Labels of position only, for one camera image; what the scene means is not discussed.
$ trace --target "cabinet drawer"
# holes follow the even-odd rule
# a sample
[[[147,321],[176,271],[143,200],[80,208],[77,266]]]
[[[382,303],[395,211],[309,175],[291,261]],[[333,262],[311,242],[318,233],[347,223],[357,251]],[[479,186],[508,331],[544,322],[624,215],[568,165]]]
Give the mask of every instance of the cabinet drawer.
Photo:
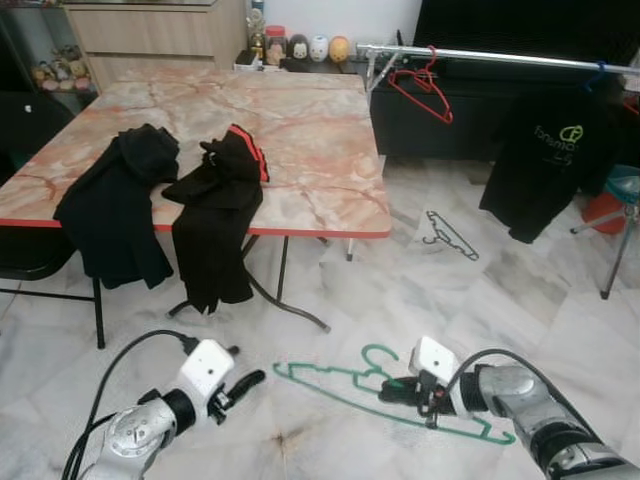
[[[206,12],[69,13],[86,52],[213,56]]]

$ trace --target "white wall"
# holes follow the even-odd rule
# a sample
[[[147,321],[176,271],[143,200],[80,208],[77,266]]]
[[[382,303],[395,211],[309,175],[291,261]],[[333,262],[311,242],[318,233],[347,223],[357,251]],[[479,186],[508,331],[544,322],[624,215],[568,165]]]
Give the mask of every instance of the white wall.
[[[413,41],[422,0],[265,0],[267,25],[283,25],[290,37],[344,35],[356,42],[395,43],[400,29],[405,43]]]

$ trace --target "black cloth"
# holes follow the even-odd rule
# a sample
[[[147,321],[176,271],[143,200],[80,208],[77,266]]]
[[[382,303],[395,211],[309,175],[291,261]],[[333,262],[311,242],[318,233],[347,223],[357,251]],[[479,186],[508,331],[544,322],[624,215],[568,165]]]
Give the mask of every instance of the black cloth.
[[[149,124],[121,132],[65,193],[54,218],[82,253],[85,273],[106,288],[173,274],[153,231],[149,194],[175,182],[178,141]]]
[[[538,237],[578,189],[601,192],[619,148],[610,111],[577,88],[519,98],[496,139],[504,145],[480,208],[525,243]]]
[[[187,299],[200,312],[218,301],[253,296],[242,260],[242,241],[262,203],[268,181],[264,154],[232,125],[222,141],[200,143],[202,164],[162,192],[185,208],[173,224],[173,242]]]

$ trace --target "television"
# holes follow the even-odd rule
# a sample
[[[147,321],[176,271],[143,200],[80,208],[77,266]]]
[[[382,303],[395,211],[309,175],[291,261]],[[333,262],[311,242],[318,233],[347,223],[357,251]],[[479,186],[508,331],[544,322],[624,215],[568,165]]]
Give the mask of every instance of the television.
[[[639,0],[423,0],[414,45],[628,65]]]

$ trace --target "green logo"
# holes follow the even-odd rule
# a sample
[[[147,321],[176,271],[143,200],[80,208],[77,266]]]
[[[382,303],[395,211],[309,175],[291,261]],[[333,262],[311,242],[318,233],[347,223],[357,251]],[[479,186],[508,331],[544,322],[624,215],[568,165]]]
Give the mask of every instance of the green logo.
[[[560,130],[560,138],[569,143],[577,143],[583,135],[584,129],[582,128],[582,125],[572,125]]]

